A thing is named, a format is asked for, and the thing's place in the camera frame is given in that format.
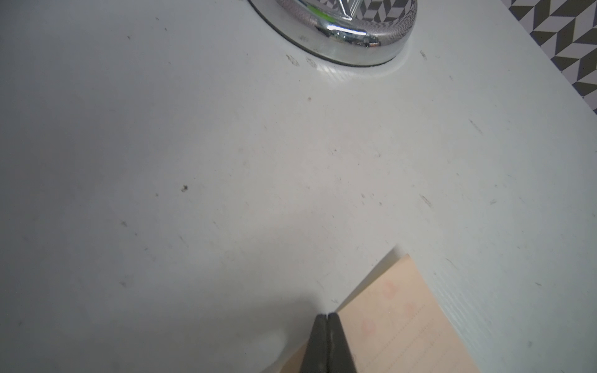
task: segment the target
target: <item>beige paper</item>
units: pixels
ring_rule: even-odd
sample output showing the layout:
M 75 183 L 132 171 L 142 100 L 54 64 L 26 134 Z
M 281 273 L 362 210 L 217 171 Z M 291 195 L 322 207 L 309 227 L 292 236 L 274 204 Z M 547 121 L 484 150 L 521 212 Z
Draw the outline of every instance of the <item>beige paper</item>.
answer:
M 359 373 L 479 372 L 409 256 L 338 314 Z M 281 373 L 299 372 L 303 355 Z

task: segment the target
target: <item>chrome faucet base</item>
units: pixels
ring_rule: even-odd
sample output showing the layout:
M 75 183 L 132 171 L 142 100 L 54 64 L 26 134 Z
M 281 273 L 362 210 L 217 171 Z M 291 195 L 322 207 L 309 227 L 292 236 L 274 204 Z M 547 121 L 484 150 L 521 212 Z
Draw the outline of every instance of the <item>chrome faucet base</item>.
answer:
M 417 14 L 417 0 L 249 2 L 272 28 L 298 47 L 335 63 L 361 67 L 396 57 Z

